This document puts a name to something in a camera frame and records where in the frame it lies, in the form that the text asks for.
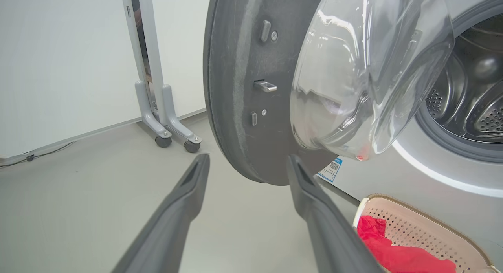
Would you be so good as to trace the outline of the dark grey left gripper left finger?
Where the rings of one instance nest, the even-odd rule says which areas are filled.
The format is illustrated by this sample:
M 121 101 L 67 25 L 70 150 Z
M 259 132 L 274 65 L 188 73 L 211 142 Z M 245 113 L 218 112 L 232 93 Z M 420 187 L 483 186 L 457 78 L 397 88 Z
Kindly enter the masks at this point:
M 202 209 L 209 169 L 210 156 L 199 154 L 112 273 L 178 273 L 190 223 Z

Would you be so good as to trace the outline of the white front-load washing machine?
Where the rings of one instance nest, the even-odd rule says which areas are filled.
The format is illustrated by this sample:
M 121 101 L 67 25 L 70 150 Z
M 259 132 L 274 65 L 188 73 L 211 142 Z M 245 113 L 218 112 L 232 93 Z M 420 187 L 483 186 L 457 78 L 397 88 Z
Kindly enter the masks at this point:
M 455 40 L 499 14 L 503 0 L 446 0 Z M 444 130 L 425 101 L 392 147 L 375 159 L 343 164 L 331 184 L 349 200 L 384 194 L 459 230 L 503 267 L 503 143 L 481 143 Z

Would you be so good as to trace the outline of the blue energy label sticker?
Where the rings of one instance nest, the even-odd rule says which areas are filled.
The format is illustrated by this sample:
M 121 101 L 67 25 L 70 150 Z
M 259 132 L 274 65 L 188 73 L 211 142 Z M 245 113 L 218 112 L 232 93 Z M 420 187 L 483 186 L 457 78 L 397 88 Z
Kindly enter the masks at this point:
M 316 173 L 316 175 L 319 178 L 333 184 L 334 180 L 336 178 L 336 175 L 338 174 L 338 170 L 340 169 L 342 164 L 343 164 L 342 159 L 336 158 L 328 166 L 326 166 L 321 171 Z

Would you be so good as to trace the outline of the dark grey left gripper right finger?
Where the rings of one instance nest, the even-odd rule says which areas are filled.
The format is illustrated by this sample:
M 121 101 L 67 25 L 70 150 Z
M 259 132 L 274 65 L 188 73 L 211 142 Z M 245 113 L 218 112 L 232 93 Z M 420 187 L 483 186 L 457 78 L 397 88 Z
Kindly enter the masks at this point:
M 307 223 L 318 272 L 384 273 L 298 156 L 287 158 L 287 175 L 295 210 Z

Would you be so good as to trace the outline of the grey wheeled partition stand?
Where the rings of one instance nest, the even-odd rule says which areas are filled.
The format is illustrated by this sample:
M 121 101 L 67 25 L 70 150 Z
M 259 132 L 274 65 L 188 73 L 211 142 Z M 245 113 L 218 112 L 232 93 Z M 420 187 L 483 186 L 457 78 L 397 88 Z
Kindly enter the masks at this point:
M 152 104 L 154 115 L 161 125 L 185 140 L 184 148 L 189 153 L 197 153 L 202 139 L 184 126 L 178 119 L 171 86 L 166 84 L 162 75 L 158 34 L 154 17 L 153 0 L 139 0 L 144 30 L 144 40 L 149 59 L 150 80 L 156 103 Z

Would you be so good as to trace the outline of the grey washing machine door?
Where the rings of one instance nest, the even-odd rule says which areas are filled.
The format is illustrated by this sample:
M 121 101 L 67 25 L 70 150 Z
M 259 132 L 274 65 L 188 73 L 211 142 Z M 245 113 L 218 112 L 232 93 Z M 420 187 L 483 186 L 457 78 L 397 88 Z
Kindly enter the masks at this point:
M 289 185 L 337 156 L 386 151 L 454 46 L 446 0 L 209 0 L 203 53 L 214 137 L 246 178 Z

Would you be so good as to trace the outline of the cream perforated laundry basket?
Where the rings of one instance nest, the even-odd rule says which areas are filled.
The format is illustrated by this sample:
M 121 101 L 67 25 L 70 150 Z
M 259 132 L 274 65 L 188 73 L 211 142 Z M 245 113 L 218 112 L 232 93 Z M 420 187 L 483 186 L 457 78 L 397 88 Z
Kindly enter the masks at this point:
M 503 273 L 468 236 L 411 205 L 384 194 L 363 198 L 352 226 L 361 216 L 386 221 L 385 237 L 395 246 L 418 247 L 440 260 L 454 262 L 456 273 Z

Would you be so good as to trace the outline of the stainless steel washing machine drum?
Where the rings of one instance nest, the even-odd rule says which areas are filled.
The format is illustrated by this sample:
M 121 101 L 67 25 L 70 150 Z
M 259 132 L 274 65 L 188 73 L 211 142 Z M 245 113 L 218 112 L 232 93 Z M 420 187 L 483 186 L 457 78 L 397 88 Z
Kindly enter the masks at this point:
M 461 33 L 425 99 L 444 130 L 481 143 L 503 143 L 503 14 Z

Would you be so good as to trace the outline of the grey metal caster leg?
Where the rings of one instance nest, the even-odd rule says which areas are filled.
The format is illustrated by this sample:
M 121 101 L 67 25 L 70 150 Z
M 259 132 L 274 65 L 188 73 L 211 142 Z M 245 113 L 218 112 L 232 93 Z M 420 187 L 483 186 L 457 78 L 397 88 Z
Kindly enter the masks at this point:
M 135 82 L 135 92 L 138 105 L 140 107 L 143 123 L 156 134 L 154 141 L 160 148 L 167 148 L 171 145 L 171 132 L 163 127 L 160 121 L 154 115 L 152 101 L 147 81 L 145 62 L 141 51 L 141 42 L 137 33 L 136 18 L 132 0 L 122 0 L 126 13 L 128 33 L 132 43 L 133 55 L 137 67 L 139 80 Z

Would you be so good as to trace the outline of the red garment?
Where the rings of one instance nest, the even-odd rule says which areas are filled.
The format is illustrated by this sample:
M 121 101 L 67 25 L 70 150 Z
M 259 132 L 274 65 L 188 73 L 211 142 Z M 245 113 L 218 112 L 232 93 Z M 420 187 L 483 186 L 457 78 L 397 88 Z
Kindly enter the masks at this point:
M 456 273 L 454 262 L 440 260 L 422 248 L 395 246 L 385 237 L 386 221 L 361 216 L 357 233 L 377 262 L 391 273 Z

